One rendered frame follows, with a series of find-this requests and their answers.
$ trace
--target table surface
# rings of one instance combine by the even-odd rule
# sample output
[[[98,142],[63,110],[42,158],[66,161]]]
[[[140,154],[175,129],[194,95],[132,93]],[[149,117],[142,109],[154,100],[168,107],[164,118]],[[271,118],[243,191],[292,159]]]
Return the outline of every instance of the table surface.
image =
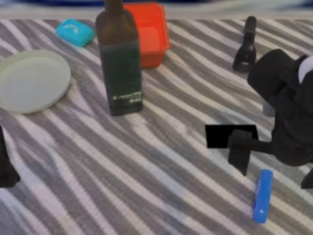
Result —
[[[83,21],[91,26],[93,22]],[[243,177],[227,150],[206,148],[206,124],[256,124],[269,140],[273,120],[246,75],[231,64],[240,20],[168,22],[172,48],[143,71],[144,110],[109,115],[93,40],[59,40],[56,20],[0,21],[0,58],[29,49],[67,59],[71,87],[48,110],[0,111],[11,162],[22,181],[0,189],[2,235],[311,235],[313,193],[299,185],[310,170],[254,153]],[[313,49],[313,22],[259,21],[258,58],[275,48],[291,57]],[[274,171],[269,218],[251,219],[261,169]]]

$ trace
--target black rectangular object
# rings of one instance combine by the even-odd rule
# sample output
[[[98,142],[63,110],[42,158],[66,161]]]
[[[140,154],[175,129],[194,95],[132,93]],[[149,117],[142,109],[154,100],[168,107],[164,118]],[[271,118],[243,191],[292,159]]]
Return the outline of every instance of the black rectangular object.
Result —
[[[206,125],[207,148],[228,148],[228,139],[234,130],[249,131],[253,139],[259,139],[256,125]]]

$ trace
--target plate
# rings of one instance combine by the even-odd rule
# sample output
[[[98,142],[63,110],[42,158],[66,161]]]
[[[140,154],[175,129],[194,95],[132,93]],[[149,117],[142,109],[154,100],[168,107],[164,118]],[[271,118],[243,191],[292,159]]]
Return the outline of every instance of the plate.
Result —
[[[0,108],[29,114],[59,101],[70,84],[70,67],[59,54],[29,50],[0,63]]]

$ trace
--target striped tablecloth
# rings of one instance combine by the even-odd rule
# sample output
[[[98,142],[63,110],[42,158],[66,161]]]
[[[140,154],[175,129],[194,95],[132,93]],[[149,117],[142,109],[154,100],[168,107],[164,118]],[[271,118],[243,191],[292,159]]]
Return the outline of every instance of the striped tablecloth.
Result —
[[[268,140],[273,120],[246,75],[231,69],[244,21],[169,21],[172,48],[143,71],[144,111],[111,117],[97,42],[59,40],[59,21],[0,21],[0,58],[30,49],[65,57],[67,95],[32,114],[0,112],[10,159],[22,181],[0,189],[1,235],[311,235],[310,170],[253,154],[247,177],[227,150],[206,148],[206,124],[257,124]],[[275,48],[297,58],[313,50],[312,21],[259,21],[258,58]],[[252,221],[256,180],[274,171],[266,224]]]

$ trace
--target orange plastic basket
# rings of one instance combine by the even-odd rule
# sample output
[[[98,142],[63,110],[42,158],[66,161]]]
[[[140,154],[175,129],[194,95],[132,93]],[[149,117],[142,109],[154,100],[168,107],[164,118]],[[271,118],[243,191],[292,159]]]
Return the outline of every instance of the orange plastic basket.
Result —
[[[159,66],[170,48],[164,7],[149,2],[124,4],[124,7],[132,13],[139,31],[141,67]]]

